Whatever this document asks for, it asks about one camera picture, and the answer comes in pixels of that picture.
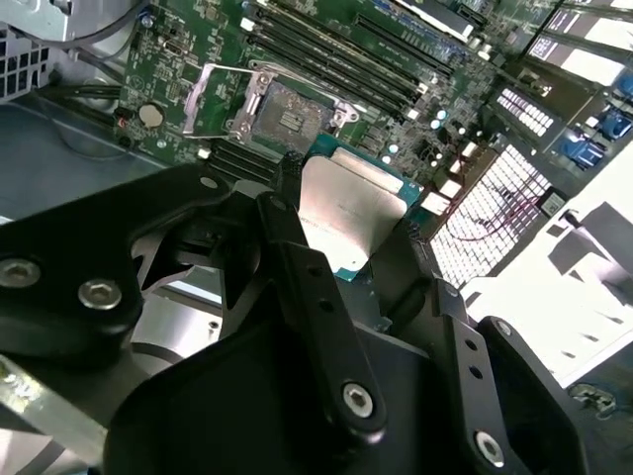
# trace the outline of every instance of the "perforated metal panel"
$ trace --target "perforated metal panel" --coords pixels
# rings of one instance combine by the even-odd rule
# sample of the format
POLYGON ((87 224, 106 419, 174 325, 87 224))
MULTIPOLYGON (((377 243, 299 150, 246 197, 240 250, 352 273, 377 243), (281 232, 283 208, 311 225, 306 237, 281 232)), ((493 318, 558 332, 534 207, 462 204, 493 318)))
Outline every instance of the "perforated metal panel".
POLYGON ((0 23, 0 103, 48 83, 50 50, 17 38, 0 23))
POLYGON ((488 275, 536 219, 549 186, 509 145, 431 240, 444 278, 459 288, 488 275))

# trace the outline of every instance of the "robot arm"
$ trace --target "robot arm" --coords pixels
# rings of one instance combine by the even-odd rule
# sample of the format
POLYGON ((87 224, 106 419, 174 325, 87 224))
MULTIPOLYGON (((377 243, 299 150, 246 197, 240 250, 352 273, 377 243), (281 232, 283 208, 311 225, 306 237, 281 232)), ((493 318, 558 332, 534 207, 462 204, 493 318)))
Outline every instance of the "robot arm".
MULTIPOLYGON (((240 190, 185 165, 0 229, 0 349, 53 387, 125 359, 144 294, 223 270, 221 341, 125 399, 105 474, 618 473, 510 325, 468 325, 404 226, 369 263, 394 321, 379 334, 352 323, 291 200, 240 190)), ((3 402, 34 404, 4 370, 3 402)))

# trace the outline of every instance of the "chip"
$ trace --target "chip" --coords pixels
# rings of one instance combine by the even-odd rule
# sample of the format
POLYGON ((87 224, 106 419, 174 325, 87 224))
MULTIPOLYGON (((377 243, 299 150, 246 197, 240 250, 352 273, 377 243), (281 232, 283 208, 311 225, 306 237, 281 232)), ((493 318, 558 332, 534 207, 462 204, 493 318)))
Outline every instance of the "chip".
POLYGON ((285 148, 306 153, 329 127, 334 111, 297 91, 273 82, 253 124, 252 133, 285 148))

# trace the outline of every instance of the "black metal bracket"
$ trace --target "black metal bracket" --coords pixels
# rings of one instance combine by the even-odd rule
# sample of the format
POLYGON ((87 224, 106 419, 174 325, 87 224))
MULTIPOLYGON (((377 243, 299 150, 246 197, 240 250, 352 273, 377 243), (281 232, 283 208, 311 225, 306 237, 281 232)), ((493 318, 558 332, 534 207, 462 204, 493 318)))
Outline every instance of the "black metal bracket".
POLYGON ((325 418, 347 449, 382 438, 380 388, 327 259, 308 247, 283 196, 231 194, 209 169, 185 165, 3 227, 0 241, 0 259, 26 260, 40 275, 28 286, 0 288, 0 350, 68 365, 112 363, 144 292, 192 264, 213 265, 224 271, 224 318, 237 321, 234 328, 275 285, 325 418), (97 279, 97 302, 87 305, 78 289, 97 279), (119 298, 109 302, 113 292, 119 298))

